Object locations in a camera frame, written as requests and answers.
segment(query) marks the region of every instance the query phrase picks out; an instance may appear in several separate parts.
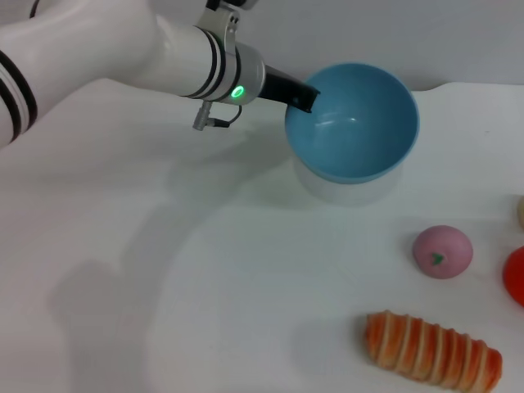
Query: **bowl rim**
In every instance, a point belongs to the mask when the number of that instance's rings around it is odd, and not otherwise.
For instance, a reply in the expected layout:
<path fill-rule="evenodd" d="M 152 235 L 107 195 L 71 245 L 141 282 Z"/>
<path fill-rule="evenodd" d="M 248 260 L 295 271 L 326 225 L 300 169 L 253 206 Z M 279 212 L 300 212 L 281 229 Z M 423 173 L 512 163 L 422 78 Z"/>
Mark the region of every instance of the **bowl rim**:
<path fill-rule="evenodd" d="M 339 176 L 339 175 L 336 175 L 336 174 L 330 174 L 330 173 L 325 172 L 324 170 L 320 170 L 318 168 L 314 168 L 314 165 L 311 165 L 309 162 L 307 162 L 306 159 L 304 159 L 303 157 L 300 157 L 295 152 L 295 149 L 293 148 L 293 145 L 291 144 L 291 141 L 289 140 L 287 119 L 288 119 L 289 111 L 292 109 L 291 106 L 288 106 L 287 110 L 286 110 L 285 129 L 286 129 L 287 141 L 290 144 L 291 149 L 293 150 L 295 155 L 304 163 L 304 165 L 306 167 L 308 167 L 310 170 L 312 170 L 314 173 L 318 174 L 319 176 L 321 176 L 321 177 L 323 177 L 323 178 L 325 178 L 325 179 L 327 179 L 329 181 L 332 181 L 334 183 L 342 183 L 342 184 L 367 183 L 367 182 L 370 182 L 370 181 L 372 181 L 372 180 L 374 180 L 376 178 L 380 178 L 380 177 L 384 176 L 385 174 L 391 172 L 393 169 L 397 168 L 400 164 L 402 164 L 404 162 L 404 160 L 408 157 L 409 153 L 411 153 L 411 151 L 413 150 L 413 148 L 414 148 L 414 146 L 415 146 L 415 144 L 416 144 L 416 142 L 418 140 L 418 135 L 419 135 L 419 132 L 420 132 L 420 112 L 418 110 L 418 104 L 417 104 L 417 100 L 415 100 L 415 96 L 413 95 L 411 90 L 408 89 L 408 87 L 405 85 L 405 83 L 402 82 L 402 80 L 400 80 L 400 78 L 398 78 L 396 75 L 392 74 L 388 70 L 384 70 L 383 68 L 377 67 L 376 65 L 371 65 L 371 64 L 368 64 L 368 63 L 358 62 L 358 61 L 336 63 L 336 64 L 333 64 L 333 65 L 330 65 L 329 67 L 322 68 L 321 70 L 311 74 L 307 78 L 305 83 L 308 84 L 311 81 L 312 78 L 316 77 L 317 75 L 322 74 L 323 72 L 326 72 L 326 71 L 329 71 L 329 70 L 334 70 L 336 68 L 341 68 L 341 67 L 344 67 L 344 66 L 364 66 L 364 67 L 368 67 L 368 68 L 371 68 L 371 69 L 375 69 L 375 70 L 381 71 L 381 72 L 385 73 L 386 75 L 388 75 L 393 80 L 396 80 L 396 82 L 398 82 L 399 85 L 402 87 L 402 89 L 408 94 L 408 97 L 411 98 L 411 102 L 413 103 L 413 106 L 415 108 L 415 115 L 417 116 L 417 124 L 416 124 L 416 127 L 415 127 L 415 134 L 413 136 L 413 141 L 411 142 L 409 147 L 406 149 L 404 154 L 393 165 L 389 166 L 388 168 L 386 168 L 386 169 L 384 169 L 384 170 L 382 170 L 380 172 L 377 172 L 375 174 L 369 174 L 369 175 L 366 175 L 366 176 L 358 176 L 358 177 Z"/>

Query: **green indicator light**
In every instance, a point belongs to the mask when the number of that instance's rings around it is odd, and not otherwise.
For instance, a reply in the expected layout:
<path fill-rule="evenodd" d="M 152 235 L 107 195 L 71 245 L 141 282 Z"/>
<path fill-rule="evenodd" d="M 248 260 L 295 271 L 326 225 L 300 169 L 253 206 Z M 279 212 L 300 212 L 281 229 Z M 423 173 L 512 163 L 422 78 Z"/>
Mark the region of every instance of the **green indicator light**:
<path fill-rule="evenodd" d="M 239 98 L 244 94 L 244 87 L 243 86 L 237 86 L 231 93 L 231 97 L 233 98 Z"/>

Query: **blue bowl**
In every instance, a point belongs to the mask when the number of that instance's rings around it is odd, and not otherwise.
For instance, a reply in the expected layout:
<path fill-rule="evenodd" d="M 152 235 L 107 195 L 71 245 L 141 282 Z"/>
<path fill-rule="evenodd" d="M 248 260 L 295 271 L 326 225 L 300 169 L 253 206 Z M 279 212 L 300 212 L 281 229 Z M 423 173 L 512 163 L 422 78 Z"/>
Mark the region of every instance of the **blue bowl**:
<path fill-rule="evenodd" d="M 287 139 L 302 162 L 335 183 L 366 183 L 388 173 L 418 136 L 417 103 L 392 74 L 371 65 L 335 65 L 307 84 L 320 91 L 312 113 L 289 107 Z"/>

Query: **cable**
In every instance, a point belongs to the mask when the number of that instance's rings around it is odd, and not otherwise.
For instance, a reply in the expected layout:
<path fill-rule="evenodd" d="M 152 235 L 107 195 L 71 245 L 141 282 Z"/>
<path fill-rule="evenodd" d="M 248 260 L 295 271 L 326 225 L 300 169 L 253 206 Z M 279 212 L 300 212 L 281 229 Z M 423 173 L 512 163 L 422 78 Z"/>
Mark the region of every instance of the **cable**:
<path fill-rule="evenodd" d="M 233 117 L 230 121 L 229 121 L 229 125 L 233 124 L 235 121 L 238 120 L 238 118 L 240 117 L 240 115 L 242 114 L 242 105 L 240 105 L 238 107 L 238 113 L 235 117 Z"/>
<path fill-rule="evenodd" d="M 233 124 L 235 121 L 238 120 L 241 114 L 242 114 L 242 106 L 238 106 L 237 115 L 233 117 L 230 121 L 221 120 L 221 119 L 209 119 L 207 120 L 207 125 L 211 127 L 216 127 L 219 129 L 228 129 L 231 124 Z"/>
<path fill-rule="evenodd" d="M 33 6 L 31 7 L 31 12 L 29 14 L 29 18 L 33 19 L 36 16 L 36 10 L 38 8 L 38 4 L 40 3 L 40 0 L 35 0 L 33 3 Z"/>

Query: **toy food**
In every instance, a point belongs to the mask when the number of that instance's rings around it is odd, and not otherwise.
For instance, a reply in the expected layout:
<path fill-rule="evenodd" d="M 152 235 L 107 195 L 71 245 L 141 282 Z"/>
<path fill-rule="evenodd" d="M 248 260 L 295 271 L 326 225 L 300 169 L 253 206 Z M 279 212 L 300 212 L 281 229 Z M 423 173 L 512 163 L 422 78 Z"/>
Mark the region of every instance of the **toy food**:
<path fill-rule="evenodd" d="M 503 280 L 509 295 L 524 307 L 524 247 L 509 256 L 504 266 Z"/>
<path fill-rule="evenodd" d="M 371 359 L 409 379 L 462 392 L 486 393 L 502 376 L 502 356 L 484 341 L 390 311 L 368 315 Z"/>
<path fill-rule="evenodd" d="M 418 235 L 413 257 L 420 269 L 433 278 L 452 278 L 466 270 L 473 259 L 473 246 L 458 229 L 439 225 Z"/>
<path fill-rule="evenodd" d="M 524 196 L 518 202 L 517 216 L 518 216 L 518 223 L 521 225 L 522 229 L 524 229 Z"/>

